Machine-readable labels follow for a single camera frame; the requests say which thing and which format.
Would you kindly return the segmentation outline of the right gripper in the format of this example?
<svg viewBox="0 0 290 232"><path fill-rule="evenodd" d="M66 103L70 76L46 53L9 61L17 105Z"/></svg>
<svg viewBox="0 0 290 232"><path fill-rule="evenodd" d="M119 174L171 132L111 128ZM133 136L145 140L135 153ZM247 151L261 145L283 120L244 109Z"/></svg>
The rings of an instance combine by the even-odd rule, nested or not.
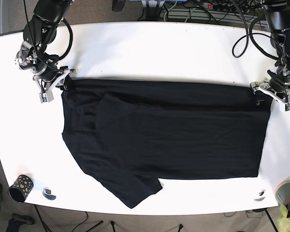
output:
<svg viewBox="0 0 290 232"><path fill-rule="evenodd" d="M34 82L37 84L40 93L41 103L51 102L54 99L53 89L59 88L61 91L73 90L72 77L76 75L76 69L69 69L62 66L59 70L39 72L34 75Z"/></svg>

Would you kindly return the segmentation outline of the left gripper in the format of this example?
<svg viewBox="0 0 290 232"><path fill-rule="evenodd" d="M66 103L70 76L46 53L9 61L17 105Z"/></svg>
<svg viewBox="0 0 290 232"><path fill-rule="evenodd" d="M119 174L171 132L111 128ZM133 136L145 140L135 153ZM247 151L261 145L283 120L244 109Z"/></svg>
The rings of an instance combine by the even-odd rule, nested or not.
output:
<svg viewBox="0 0 290 232"><path fill-rule="evenodd" d="M275 73L267 71L269 77L250 83L256 105L265 107L271 101L279 104L281 111L290 110L290 70L282 69Z"/></svg>

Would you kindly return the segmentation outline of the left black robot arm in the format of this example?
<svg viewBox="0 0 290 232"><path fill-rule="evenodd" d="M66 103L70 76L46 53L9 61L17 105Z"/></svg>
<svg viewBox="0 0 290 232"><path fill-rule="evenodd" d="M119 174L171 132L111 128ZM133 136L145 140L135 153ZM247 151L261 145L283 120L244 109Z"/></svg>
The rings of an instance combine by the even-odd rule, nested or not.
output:
<svg viewBox="0 0 290 232"><path fill-rule="evenodd" d="M247 49L248 42L252 41L254 46L266 57L276 61L276 72L267 71L269 78L262 81L250 83L255 95L268 95L281 104L285 111L290 110L290 0L262 0L261 7L264 15L254 19L250 26L243 20L246 35ZM255 41L253 27L260 21L266 21L271 35L270 43L276 50L277 56L266 53Z"/></svg>

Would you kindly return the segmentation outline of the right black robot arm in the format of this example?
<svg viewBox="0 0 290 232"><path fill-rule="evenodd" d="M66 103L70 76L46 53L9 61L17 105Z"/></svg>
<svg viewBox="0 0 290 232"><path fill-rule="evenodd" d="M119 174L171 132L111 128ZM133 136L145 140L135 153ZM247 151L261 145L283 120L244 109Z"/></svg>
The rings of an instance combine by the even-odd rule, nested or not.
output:
<svg viewBox="0 0 290 232"><path fill-rule="evenodd" d="M21 70L33 73L33 81L40 90L39 98L42 103L54 99L52 93L54 88L66 90L66 80L76 73L75 69L69 69L68 66L58 67L58 62L68 55L73 44L73 31L65 19L72 3L72 0L40 0L31 20L25 11L27 24L23 30L24 41L16 54L15 63ZM61 56L50 55L45 51L54 41L60 23L68 29L68 47Z"/></svg>

